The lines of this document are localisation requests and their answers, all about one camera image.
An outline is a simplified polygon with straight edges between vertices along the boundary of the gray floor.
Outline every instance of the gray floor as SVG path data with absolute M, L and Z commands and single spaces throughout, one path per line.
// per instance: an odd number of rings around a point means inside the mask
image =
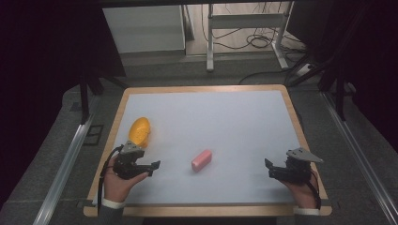
M 205 58 L 184 58 L 161 63 L 126 64 L 126 78 L 120 81 L 132 87 L 230 85 L 238 84 L 245 76 L 262 71 L 280 70 L 275 56 L 217 56 L 215 71 L 206 72 Z M 284 73 L 252 76 L 243 84 L 283 83 Z M 93 176 L 104 144 L 106 143 L 123 89 L 114 83 L 101 80 L 105 87 L 100 97 L 98 113 L 92 126 L 103 126 L 97 145 L 84 145 L 75 162 L 69 180 L 54 210 L 50 224 L 95 224 L 95 219 L 85 217 L 82 204 L 93 182 Z M 333 121 L 325 100 L 316 90 L 317 78 L 290 88 L 289 93 L 312 152 L 325 160 L 318 165 L 333 212 L 328 217 L 318 217 L 312 224 L 389 224 L 380 205 L 364 179 L 356 160 Z M 52 130 L 41 146 L 36 158 L 14 189 L 0 212 L 0 224 L 32 224 L 54 180 L 57 169 L 79 126 L 81 112 L 79 88 L 64 95 L 63 108 Z M 397 203 L 398 157 L 375 128 L 351 102 L 345 100 L 347 124 L 351 127 L 364 154 L 372 163 L 381 182 Z M 94 143 L 86 138 L 86 143 Z M 141 224 L 142 218 L 126 217 L 126 224 Z M 292 217 L 278 217 L 278 224 L 294 224 Z

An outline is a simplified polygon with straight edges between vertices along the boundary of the black curtain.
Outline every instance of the black curtain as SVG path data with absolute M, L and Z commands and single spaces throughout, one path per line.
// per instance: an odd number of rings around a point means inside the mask
M 92 77 L 125 72 L 98 6 L 3 1 L 0 19 L 2 205 L 47 136 L 63 94 L 79 84 L 83 70 Z
M 398 1 L 374 1 L 344 58 L 354 102 L 398 151 Z

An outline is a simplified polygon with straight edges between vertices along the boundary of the pink object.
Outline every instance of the pink object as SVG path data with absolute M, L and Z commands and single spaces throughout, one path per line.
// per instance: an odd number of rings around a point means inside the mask
M 192 169 L 195 172 L 202 170 L 211 161 L 211 151 L 205 150 L 197 156 L 191 163 Z

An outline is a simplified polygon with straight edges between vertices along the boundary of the sleeve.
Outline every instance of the sleeve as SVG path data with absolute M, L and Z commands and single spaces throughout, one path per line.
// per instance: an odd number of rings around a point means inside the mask
M 295 214 L 296 225 L 308 225 L 308 224 L 323 224 L 319 223 L 319 209 L 305 209 L 294 207 L 293 212 Z
M 122 224 L 123 209 L 125 204 L 119 202 L 112 202 L 106 199 L 102 200 L 102 206 L 99 210 L 98 222 L 99 225 L 119 225 Z

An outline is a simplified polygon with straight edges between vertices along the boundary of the wooden table edge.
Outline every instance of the wooden table edge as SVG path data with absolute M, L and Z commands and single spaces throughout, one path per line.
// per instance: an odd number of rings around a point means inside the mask
M 94 198 L 96 198 L 96 192 L 98 189 L 98 180 L 100 178 L 100 170 L 102 169 L 102 165 L 105 162 L 106 158 L 109 156 L 109 154 L 112 152 L 114 144 L 115 144 L 115 137 L 118 131 L 118 127 L 120 125 L 121 119 L 123 117 L 123 113 L 126 108 L 127 101 L 129 99 L 130 95 L 133 94 L 159 94 L 159 93 L 194 93 L 194 92 L 240 92 L 240 91 L 280 91 L 283 96 L 284 103 L 286 105 L 286 108 L 289 112 L 290 118 L 292 120 L 293 127 L 296 131 L 296 134 L 298 136 L 298 142 L 301 147 L 310 150 L 307 141 L 305 139 L 304 133 L 301 128 L 301 124 L 299 123 L 299 119 L 296 115 L 296 111 L 293 107 L 293 103 L 290 99 L 290 96 L 287 92 L 287 89 L 285 86 L 281 84 L 264 84 L 264 85 L 217 85 L 217 86 L 172 86 L 172 87 L 133 87 L 133 88 L 127 88 L 125 92 L 123 93 L 123 96 L 120 100 L 119 107 L 116 112 L 115 120 L 112 124 L 111 131 L 108 136 L 108 140 L 105 144 L 104 151 L 102 153 L 101 159 L 99 161 L 99 166 L 97 168 L 97 172 L 94 176 L 92 186 L 89 190 L 89 193 L 87 195 L 87 199 L 89 201 L 93 201 Z M 314 163 L 311 164 L 313 170 L 317 172 L 317 168 Z M 325 191 L 323 182 L 321 177 L 318 177 L 318 184 L 319 184 L 319 195 L 321 199 L 327 200 L 328 195 Z M 270 205 L 270 206 L 212 206 L 220 208 L 221 211 L 224 210 L 232 210 L 236 211 L 238 215 L 234 214 L 235 216 L 243 216 L 242 212 L 247 212 L 245 209 L 251 208 L 251 209 L 262 209 L 266 210 L 263 211 L 264 213 L 261 215 L 257 216 L 271 216 L 267 212 L 274 212 L 272 210 L 272 207 L 276 207 L 275 205 Z M 191 210 L 190 217 L 202 217 L 204 215 L 200 214 L 200 212 L 207 212 L 206 210 L 203 210 L 203 206 L 195 207 L 191 206 L 189 207 Z M 281 212 L 287 212 L 291 211 L 291 213 L 282 213 L 281 215 L 273 215 L 273 216 L 291 216 L 293 215 L 292 211 L 292 205 L 289 206 L 283 206 L 282 208 L 280 206 L 276 207 L 279 210 L 282 210 Z M 135 216 L 135 217 L 143 217 L 144 215 L 151 215 L 152 217 L 158 215 L 160 217 L 164 212 L 167 211 L 166 209 L 173 209 L 173 210 L 178 210 L 181 209 L 180 207 L 173 207 L 173 206 L 167 206 L 167 207 L 126 207 L 124 210 L 123 215 L 124 216 Z M 185 210 L 181 211 L 180 214 L 177 212 L 173 212 L 173 210 L 170 213 L 173 213 L 173 215 L 176 215 L 176 217 L 185 217 L 187 215 L 187 212 L 184 213 Z M 331 207 L 330 206 L 325 206 L 322 207 L 321 209 L 321 216 L 327 216 L 331 213 Z M 84 208 L 84 214 L 87 217 L 96 217 L 97 216 L 97 207 L 85 207 Z

